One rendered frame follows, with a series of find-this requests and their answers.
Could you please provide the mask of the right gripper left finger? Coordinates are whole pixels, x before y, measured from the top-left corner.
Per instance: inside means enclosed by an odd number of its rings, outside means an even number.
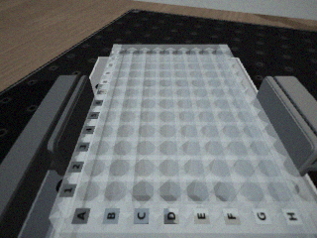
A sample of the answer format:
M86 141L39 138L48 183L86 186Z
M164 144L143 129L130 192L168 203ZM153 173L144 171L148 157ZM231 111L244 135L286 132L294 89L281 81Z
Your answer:
M0 165L0 238L18 238L48 171L64 177L93 98L87 75L53 84Z

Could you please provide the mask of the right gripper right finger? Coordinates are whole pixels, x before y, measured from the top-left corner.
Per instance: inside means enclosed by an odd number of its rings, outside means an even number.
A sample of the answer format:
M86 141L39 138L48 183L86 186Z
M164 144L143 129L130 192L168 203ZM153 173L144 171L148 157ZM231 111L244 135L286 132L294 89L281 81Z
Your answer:
M257 99L300 175L317 172L315 98L295 76L266 76Z

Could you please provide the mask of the clear well plate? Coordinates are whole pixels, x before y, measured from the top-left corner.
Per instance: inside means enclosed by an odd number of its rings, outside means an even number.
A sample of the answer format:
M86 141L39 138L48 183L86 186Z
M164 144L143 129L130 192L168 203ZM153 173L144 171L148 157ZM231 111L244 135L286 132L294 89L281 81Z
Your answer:
M317 238L228 45L113 45L49 220L50 238Z

